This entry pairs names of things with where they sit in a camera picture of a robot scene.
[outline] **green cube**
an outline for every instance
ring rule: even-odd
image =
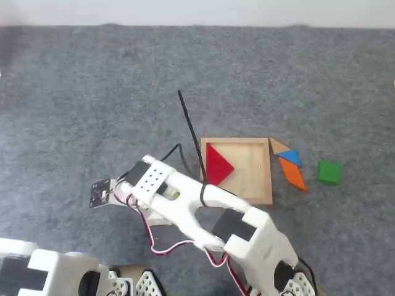
[[[321,160],[318,169],[318,180],[321,182],[339,184],[343,165]]]

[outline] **wooden tray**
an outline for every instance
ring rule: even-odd
[[[211,144],[235,168],[219,187],[251,204],[273,203],[267,138],[202,138],[201,149],[205,167],[207,144]]]

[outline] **red triangle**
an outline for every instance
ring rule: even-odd
[[[210,184],[220,184],[234,169],[210,144],[207,144],[206,173]]]

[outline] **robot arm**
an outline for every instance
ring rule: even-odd
[[[207,185],[202,195],[204,203],[230,210],[225,211],[213,233],[203,229],[194,216],[203,206],[202,186],[199,181],[147,155],[125,177],[119,191],[122,202],[137,203],[174,224],[196,247],[229,254],[243,268],[248,283],[261,295],[285,296],[287,291],[295,296],[315,295],[304,274],[294,270],[299,260],[288,238],[262,210],[232,193]]]
[[[202,191],[203,186],[147,155],[125,179],[95,183],[90,206],[134,207],[151,225],[174,224],[199,249],[225,252],[234,259],[243,268],[255,295],[316,295],[304,273],[296,270],[299,259],[288,238],[277,230],[267,213],[221,188],[206,185]],[[203,229],[194,216],[203,203],[226,209],[211,232]],[[0,295],[134,294],[132,279],[117,277],[87,255],[62,254],[28,242],[0,239]]]

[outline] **blue triangle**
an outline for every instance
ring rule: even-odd
[[[302,167],[301,159],[299,158],[299,154],[296,150],[285,151],[277,154],[277,156],[282,157],[283,159],[287,159],[287,161],[294,163],[299,168]]]

